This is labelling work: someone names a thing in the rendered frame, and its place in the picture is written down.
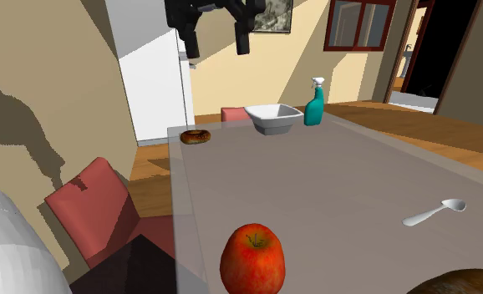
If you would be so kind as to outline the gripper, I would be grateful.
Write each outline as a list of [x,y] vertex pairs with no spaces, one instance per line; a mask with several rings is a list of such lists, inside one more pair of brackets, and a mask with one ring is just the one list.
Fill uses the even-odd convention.
[[248,34],[255,27],[255,16],[266,9],[266,0],[164,0],[166,22],[175,28],[186,47],[187,58],[199,58],[197,22],[204,12],[225,8],[235,18],[236,52],[249,54]]

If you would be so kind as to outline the red chair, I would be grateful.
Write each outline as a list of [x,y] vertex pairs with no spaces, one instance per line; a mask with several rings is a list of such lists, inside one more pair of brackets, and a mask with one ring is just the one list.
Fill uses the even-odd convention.
[[140,217],[125,184],[102,157],[45,201],[90,268],[139,235],[175,255],[172,217]]
[[223,107],[221,108],[221,121],[238,121],[250,119],[243,107]]

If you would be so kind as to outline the white refrigerator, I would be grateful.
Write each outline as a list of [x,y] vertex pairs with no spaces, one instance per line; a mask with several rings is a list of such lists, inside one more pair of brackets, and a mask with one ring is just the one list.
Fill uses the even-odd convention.
[[176,30],[164,0],[105,0],[139,146],[164,144],[167,129],[193,120],[182,80]]

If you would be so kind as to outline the white square bowl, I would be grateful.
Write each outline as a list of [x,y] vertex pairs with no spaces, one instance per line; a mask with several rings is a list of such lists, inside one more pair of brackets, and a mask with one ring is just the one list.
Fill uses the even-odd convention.
[[264,135],[286,134],[303,118],[303,112],[287,104],[261,104],[244,108],[255,129]]

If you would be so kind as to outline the brown bagel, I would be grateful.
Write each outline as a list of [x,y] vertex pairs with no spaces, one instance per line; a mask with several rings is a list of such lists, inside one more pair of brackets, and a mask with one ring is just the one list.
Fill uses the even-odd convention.
[[180,134],[180,141],[184,144],[202,144],[211,139],[211,133],[205,129],[187,130]]

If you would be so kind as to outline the teal spray bottle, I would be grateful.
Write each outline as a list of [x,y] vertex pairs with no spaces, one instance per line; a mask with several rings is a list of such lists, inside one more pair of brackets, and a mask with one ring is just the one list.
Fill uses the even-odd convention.
[[304,111],[304,124],[306,126],[314,126],[321,124],[323,118],[323,82],[325,78],[314,77],[313,87],[314,87],[314,97],[306,105]]

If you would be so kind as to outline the red framed window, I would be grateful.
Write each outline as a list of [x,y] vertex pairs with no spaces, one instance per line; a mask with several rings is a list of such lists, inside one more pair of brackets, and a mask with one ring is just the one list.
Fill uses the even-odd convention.
[[383,51],[396,0],[331,0],[323,50]]

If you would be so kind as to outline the grey dining table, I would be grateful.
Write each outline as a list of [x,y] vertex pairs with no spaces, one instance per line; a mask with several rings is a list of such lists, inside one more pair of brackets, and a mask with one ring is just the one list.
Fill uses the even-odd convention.
[[[221,253],[249,223],[282,244],[279,294],[407,294],[483,268],[483,171],[331,114],[286,134],[251,121],[206,129],[191,145],[168,131],[178,294],[227,294]],[[448,199],[465,210],[402,224]]]

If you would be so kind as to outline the brown framed doorway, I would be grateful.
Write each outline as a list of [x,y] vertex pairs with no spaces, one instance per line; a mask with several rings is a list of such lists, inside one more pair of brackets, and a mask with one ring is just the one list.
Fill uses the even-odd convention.
[[397,71],[392,72],[385,104],[438,114],[455,67],[483,0],[418,0],[425,14],[419,22],[414,49],[402,41],[398,56],[406,57],[404,82],[393,91]]

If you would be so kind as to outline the red apple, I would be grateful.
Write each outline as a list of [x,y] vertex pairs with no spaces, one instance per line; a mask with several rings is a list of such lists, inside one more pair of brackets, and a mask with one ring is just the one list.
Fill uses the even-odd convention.
[[264,225],[241,226],[226,243],[219,271],[229,294],[278,294],[286,275],[282,244]]

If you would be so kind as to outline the dark robot stand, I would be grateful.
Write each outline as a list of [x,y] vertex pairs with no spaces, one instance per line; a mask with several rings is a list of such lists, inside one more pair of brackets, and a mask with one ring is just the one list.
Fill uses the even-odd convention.
[[70,285],[72,294],[177,294],[175,260],[140,235]]

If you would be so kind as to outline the white spoon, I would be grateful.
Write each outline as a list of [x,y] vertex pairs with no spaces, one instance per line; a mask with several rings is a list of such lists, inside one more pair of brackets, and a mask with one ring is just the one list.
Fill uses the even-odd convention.
[[435,213],[444,210],[444,209],[451,209],[453,211],[463,211],[466,208],[466,203],[461,199],[448,199],[442,200],[441,205],[433,210],[428,210],[426,212],[419,213],[417,215],[413,215],[411,217],[404,218],[402,220],[402,224],[405,226],[415,226],[418,225],[420,222],[427,220]]

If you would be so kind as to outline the brown rounded thing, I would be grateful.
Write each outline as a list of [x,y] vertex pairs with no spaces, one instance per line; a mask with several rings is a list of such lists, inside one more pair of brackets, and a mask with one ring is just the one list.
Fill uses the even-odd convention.
[[483,269],[449,271],[422,282],[407,294],[483,294]]

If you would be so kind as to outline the wall picture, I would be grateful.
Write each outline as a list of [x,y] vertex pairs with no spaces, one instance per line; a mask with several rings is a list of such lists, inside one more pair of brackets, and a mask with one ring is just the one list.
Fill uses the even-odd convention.
[[255,16],[255,33],[290,33],[293,0],[266,0],[266,9]]

